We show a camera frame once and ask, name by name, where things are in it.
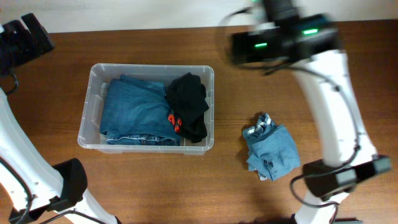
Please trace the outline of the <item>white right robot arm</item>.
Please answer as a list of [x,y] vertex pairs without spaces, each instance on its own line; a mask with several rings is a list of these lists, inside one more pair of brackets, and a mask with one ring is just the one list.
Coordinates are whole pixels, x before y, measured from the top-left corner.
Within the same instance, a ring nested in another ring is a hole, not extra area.
[[256,25],[218,39],[227,63],[271,75],[292,70],[317,124],[323,157],[302,166],[307,186],[291,223],[335,223],[340,203],[365,180],[391,170],[364,127],[338,29],[323,14],[302,17],[290,0],[253,1],[242,9]]

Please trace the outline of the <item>black garment with orange tips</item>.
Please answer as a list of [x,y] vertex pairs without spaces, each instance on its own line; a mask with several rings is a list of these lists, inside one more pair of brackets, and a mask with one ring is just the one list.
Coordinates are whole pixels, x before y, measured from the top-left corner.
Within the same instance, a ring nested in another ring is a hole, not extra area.
[[174,126],[174,131],[185,139],[191,140],[192,143],[199,143],[207,137],[207,129],[205,126],[205,117],[201,115],[194,122],[187,124],[177,112],[170,110],[168,121]]

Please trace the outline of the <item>clear plastic storage bin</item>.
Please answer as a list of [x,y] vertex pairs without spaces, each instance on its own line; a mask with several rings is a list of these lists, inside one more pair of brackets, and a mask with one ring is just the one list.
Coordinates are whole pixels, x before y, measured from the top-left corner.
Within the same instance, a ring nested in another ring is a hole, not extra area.
[[[207,137],[201,142],[192,143],[182,139],[179,146],[127,146],[106,144],[105,136],[100,134],[100,121],[106,85],[114,78],[126,74],[140,80],[162,82],[169,85],[174,79],[190,72],[198,75],[206,88],[206,102],[210,109],[205,112],[204,120]],[[207,65],[137,65],[97,63],[90,70],[90,79],[86,91],[85,105],[78,133],[78,144],[85,149],[96,149],[103,153],[150,152],[204,155],[215,142],[215,72]]]

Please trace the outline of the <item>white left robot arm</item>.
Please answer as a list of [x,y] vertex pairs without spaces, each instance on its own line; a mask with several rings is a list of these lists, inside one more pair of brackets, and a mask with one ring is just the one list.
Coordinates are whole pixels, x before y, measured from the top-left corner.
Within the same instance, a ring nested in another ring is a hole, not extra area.
[[52,51],[55,44],[33,13],[1,25],[1,76],[11,77],[11,90],[1,90],[1,185],[13,208],[9,223],[31,223],[44,212],[54,221],[119,223],[88,190],[83,164],[76,158],[50,165],[22,130],[7,97],[19,88],[14,70]]

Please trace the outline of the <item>blue denim shirt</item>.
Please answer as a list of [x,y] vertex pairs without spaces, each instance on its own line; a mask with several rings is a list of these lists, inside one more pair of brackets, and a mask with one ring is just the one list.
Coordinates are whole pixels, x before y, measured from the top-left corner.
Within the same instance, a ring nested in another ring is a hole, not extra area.
[[301,161],[293,137],[283,124],[276,124],[264,113],[256,125],[243,130],[248,146],[248,169],[260,180],[275,181],[295,168]]

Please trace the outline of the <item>dark navy garment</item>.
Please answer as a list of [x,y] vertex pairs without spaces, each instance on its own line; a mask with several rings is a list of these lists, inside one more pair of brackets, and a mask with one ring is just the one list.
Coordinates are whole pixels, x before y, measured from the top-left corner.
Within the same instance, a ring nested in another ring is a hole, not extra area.
[[200,77],[186,73],[166,88],[165,97],[170,107],[181,117],[183,124],[192,124],[209,109]]

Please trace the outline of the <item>dark blue jeans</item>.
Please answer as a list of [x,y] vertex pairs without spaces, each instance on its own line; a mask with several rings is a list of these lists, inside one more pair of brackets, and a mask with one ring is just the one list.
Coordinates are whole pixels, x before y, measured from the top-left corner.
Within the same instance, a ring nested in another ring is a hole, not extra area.
[[109,145],[179,146],[181,137],[168,120],[170,106],[161,82],[127,75],[111,80],[99,132]]

